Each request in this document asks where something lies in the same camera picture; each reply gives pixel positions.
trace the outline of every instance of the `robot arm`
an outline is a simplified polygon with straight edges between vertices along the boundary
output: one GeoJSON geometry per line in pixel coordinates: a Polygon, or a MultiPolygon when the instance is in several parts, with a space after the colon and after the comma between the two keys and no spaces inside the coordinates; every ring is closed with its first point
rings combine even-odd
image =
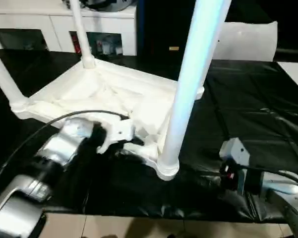
{"type": "MultiPolygon", "coordinates": [[[[39,203],[50,197],[83,141],[105,138],[103,134],[106,130],[99,123],[83,118],[66,120],[59,133],[40,148],[0,195],[0,234],[20,238],[33,236],[43,215],[39,203]]],[[[104,139],[100,140],[95,148],[103,143],[104,139]]]]}
{"type": "Polygon", "coordinates": [[[298,238],[298,175],[278,171],[277,173],[284,175],[282,176],[258,168],[255,173],[247,172],[246,168],[251,170],[251,167],[248,167],[249,153],[238,138],[225,141],[220,156],[224,161],[221,173],[227,175],[222,178],[221,186],[236,190],[239,194],[243,194],[244,190],[259,194],[261,199],[279,209],[294,236],[298,238]],[[250,186],[245,186],[247,176],[251,176],[250,186]]]}

